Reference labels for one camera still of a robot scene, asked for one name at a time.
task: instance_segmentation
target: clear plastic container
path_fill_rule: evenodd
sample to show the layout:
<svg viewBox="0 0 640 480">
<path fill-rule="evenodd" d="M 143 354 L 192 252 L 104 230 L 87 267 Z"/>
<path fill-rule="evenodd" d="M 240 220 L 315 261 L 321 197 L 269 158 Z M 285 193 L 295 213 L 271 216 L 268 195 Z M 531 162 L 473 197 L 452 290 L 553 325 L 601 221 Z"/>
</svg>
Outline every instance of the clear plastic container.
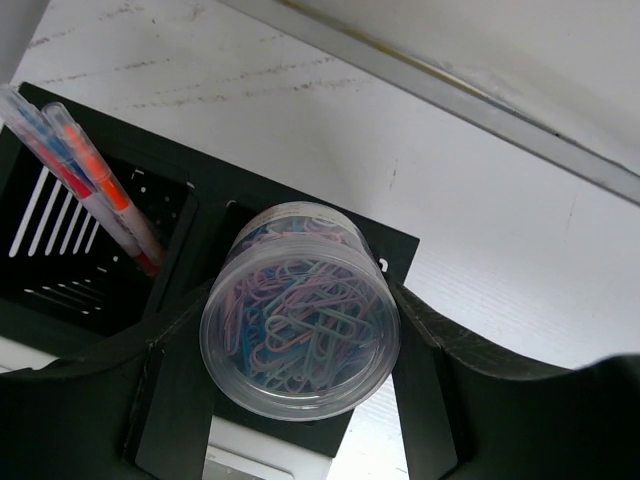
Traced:
<svg viewBox="0 0 640 480">
<path fill-rule="evenodd" d="M 398 311 L 356 226 L 293 202 L 240 232 L 202 315 L 218 387 L 266 417 L 309 421 L 367 399 L 398 356 Z"/>
</svg>

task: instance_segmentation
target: pen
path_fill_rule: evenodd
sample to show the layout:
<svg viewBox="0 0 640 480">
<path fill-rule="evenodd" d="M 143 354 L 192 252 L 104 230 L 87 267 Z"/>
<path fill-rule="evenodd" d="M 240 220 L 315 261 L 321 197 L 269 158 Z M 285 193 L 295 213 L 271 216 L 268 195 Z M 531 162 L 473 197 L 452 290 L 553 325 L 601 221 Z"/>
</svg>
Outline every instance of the pen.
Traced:
<svg viewBox="0 0 640 480">
<path fill-rule="evenodd" d="M 0 86 L 0 99 L 3 103 L 0 112 L 5 121 L 19 125 L 29 136 L 54 153 L 59 162 L 71 170 L 87 187 L 95 190 L 91 180 L 74 160 L 69 149 L 58 139 L 42 113 L 34 105 L 7 85 Z"/>
<path fill-rule="evenodd" d="M 164 249 L 82 128 L 61 103 L 49 104 L 42 112 L 58 138 L 72 152 L 80 168 L 133 234 L 151 263 L 160 266 L 164 260 Z"/>
<path fill-rule="evenodd" d="M 50 151 L 51 142 L 45 141 L 46 137 L 44 137 L 42 130 L 28 128 L 32 126 L 32 123 L 23 121 L 22 109 L 18 110 L 15 102 L 11 101 L 15 92 L 10 91 L 11 93 L 7 95 L 7 90 L 9 89 L 0 87 L 0 117 L 4 119 L 5 125 L 74 194 L 118 245 L 138 262 L 145 273 L 155 277 L 158 273 L 157 267 L 141 251 L 135 238 L 118 223 L 117 217 L 104 204 L 100 194 L 92 192 L 85 183 L 65 167 L 61 157 L 69 157 L 69 153 L 62 151 L 66 147 L 60 144 L 56 151 Z"/>
</svg>

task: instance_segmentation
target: pen cap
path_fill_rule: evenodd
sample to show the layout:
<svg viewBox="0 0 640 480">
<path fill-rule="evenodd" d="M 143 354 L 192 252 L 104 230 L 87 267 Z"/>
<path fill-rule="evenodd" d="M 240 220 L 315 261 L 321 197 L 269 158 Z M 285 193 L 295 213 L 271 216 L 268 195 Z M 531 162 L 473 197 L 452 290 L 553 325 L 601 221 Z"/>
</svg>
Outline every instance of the pen cap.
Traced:
<svg viewBox="0 0 640 480">
<path fill-rule="evenodd" d="M 50 103 L 42 109 L 42 113 L 93 182 L 100 182 L 111 175 L 111 169 L 64 105 Z"/>
<path fill-rule="evenodd" d="M 52 131 L 42 123 L 40 112 L 9 85 L 0 86 L 0 117 L 5 125 L 21 139 L 25 134 L 46 144 Z"/>
</svg>

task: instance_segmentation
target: metal edge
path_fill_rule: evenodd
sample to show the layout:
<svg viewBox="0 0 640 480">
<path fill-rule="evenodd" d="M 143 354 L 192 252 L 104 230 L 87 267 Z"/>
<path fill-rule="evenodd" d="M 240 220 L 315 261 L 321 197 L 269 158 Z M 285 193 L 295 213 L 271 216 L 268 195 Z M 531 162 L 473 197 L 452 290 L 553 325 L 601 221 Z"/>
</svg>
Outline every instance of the metal edge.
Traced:
<svg viewBox="0 0 640 480">
<path fill-rule="evenodd" d="M 218 0 L 635 205 L 640 175 L 337 22 L 276 0 Z"/>
</svg>

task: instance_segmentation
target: white wall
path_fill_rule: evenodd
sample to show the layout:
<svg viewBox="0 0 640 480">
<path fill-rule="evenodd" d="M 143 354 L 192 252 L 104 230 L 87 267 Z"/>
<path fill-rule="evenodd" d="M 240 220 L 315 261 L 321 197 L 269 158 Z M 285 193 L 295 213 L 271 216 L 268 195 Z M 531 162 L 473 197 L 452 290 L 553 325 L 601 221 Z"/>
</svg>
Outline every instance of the white wall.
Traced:
<svg viewBox="0 0 640 480">
<path fill-rule="evenodd" d="M 13 78 L 49 0 L 0 2 L 0 84 Z"/>
<path fill-rule="evenodd" d="M 640 172 L 635 0 L 297 0 Z"/>
</svg>

